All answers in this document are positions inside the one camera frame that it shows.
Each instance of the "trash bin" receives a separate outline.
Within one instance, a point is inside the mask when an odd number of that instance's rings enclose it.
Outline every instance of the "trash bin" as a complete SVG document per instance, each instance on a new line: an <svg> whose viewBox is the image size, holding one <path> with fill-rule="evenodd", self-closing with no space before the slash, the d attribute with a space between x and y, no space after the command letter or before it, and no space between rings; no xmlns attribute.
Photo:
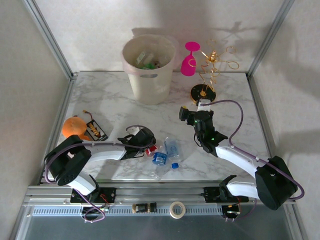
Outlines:
<svg viewBox="0 0 320 240"><path fill-rule="evenodd" d="M179 44L174 38L153 34L134 37L125 44L122 66L137 101L156 105L168 97L173 69L180 64L177 48ZM142 59L147 61L148 56L158 61L159 68L140 69Z"/></svg>

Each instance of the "black round base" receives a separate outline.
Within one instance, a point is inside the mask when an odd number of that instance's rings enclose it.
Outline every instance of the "black round base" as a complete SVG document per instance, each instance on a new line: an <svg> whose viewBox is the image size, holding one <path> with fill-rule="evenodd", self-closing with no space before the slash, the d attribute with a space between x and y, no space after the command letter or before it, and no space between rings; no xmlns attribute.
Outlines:
<svg viewBox="0 0 320 240"><path fill-rule="evenodd" d="M216 92L206 84L198 84L191 89L190 97L194 103L200 99L209 99L213 102L216 99Z"/></svg>

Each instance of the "roll of tape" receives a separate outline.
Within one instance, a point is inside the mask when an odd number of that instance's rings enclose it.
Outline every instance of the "roll of tape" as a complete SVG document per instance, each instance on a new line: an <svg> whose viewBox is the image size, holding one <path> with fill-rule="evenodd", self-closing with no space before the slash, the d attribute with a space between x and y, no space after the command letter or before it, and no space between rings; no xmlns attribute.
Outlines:
<svg viewBox="0 0 320 240"><path fill-rule="evenodd" d="M180 207L181 207L182 212L181 212L180 214L175 214L175 213L174 213L174 207L175 207L175 206L180 206ZM175 202L173 202L173 203L170 205L169 212L170 212L171 217L173 217L174 219L180 219L180 218L182 218L182 217L185 215L185 213L186 213L186 207L185 207L185 205L184 205L182 202L180 202L180 201L175 201Z"/></svg>

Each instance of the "white wall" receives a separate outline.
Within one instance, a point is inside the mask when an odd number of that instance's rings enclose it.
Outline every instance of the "white wall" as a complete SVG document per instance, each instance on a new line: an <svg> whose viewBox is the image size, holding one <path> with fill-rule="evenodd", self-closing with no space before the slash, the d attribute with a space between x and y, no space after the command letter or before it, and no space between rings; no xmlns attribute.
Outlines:
<svg viewBox="0 0 320 240"><path fill-rule="evenodd" d="M40 170L67 79L21 0L0 0L0 239Z"/></svg>
<svg viewBox="0 0 320 240"><path fill-rule="evenodd" d="M185 43L208 39L246 72L283 0L36 0L70 67L76 71L122 71L120 52L133 36L172 35ZM230 70L224 64L221 70Z"/></svg>
<svg viewBox="0 0 320 240"><path fill-rule="evenodd" d="M296 0L254 74L276 153L305 189L297 204L310 240L320 239L319 11L319 0Z"/></svg>

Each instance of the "white marble table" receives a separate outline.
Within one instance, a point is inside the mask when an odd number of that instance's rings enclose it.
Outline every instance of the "white marble table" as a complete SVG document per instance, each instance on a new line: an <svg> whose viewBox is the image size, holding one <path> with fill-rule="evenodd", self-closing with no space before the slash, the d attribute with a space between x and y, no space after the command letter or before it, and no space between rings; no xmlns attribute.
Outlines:
<svg viewBox="0 0 320 240"><path fill-rule="evenodd" d="M231 174L245 175L244 171L226 160L207 154L194 140L194 129L179 120L181 106L195 111L197 107L190 99L190 89L201 83L196 74L186 77L173 73L170 95L158 105L143 105L135 101L128 76L124 72L80 72L65 119L78 115L85 121L90 117L87 110L110 138L127 135L125 128L140 124L148 127L158 144L166 136L179 140L183 159L179 168L172 170L152 163L143 157L122 161L103 160L88 163L83 169L98 181L101 180L179 180L202 181L222 180ZM216 100L238 101L244 111L244 121L233 142L254 154L267 156L267 147L259 123L253 98L244 73L223 73L215 85ZM230 136L240 121L240 111L233 103L211 106L214 111L213 125L216 130Z"/></svg>

